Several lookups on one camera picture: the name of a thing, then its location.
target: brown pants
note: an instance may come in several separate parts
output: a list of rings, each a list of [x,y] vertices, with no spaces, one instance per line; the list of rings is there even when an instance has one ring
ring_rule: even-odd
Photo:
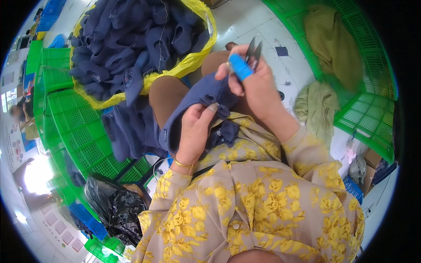
[[[209,54],[203,61],[202,77],[217,71],[222,63],[228,61],[229,53],[230,51],[218,51]],[[149,92],[149,104],[161,129],[188,91],[189,88],[180,79],[173,76],[162,76],[152,83]],[[268,130],[266,125],[257,119],[250,110],[245,97],[240,97],[231,111],[250,115],[257,124]]]

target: gold bracelet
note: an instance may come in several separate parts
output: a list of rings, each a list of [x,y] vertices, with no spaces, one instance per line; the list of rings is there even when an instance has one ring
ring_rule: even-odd
[[[181,167],[193,168],[195,166],[195,165],[184,165],[184,164],[179,163],[175,158],[173,159],[176,162],[176,164],[180,165]]]

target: olive green cloth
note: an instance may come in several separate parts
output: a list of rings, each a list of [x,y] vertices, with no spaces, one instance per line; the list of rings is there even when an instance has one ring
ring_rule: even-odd
[[[32,117],[29,121],[25,122],[21,126],[20,130],[21,132],[25,132],[25,139],[27,140],[34,140],[40,137],[38,133],[37,125],[35,124],[34,117]]]
[[[327,82],[315,81],[298,94],[294,114],[300,122],[305,122],[307,130],[322,139],[330,150],[333,117],[339,109],[338,97],[332,87]]]
[[[346,90],[357,92],[363,75],[361,55],[338,11],[325,5],[312,5],[304,18],[304,28],[322,71],[335,74]]]

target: blue tape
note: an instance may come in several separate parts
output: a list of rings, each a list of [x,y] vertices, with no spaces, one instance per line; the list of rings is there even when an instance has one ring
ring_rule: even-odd
[[[241,82],[253,74],[253,70],[251,70],[243,58],[237,54],[232,54],[229,57],[229,62],[231,63],[232,70]]]

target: black plastic bag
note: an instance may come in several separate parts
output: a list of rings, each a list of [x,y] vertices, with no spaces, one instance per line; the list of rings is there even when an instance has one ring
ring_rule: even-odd
[[[137,246],[142,238],[137,216],[147,210],[139,195],[115,185],[100,174],[92,174],[86,181],[85,196],[110,237],[120,239],[124,245]]]

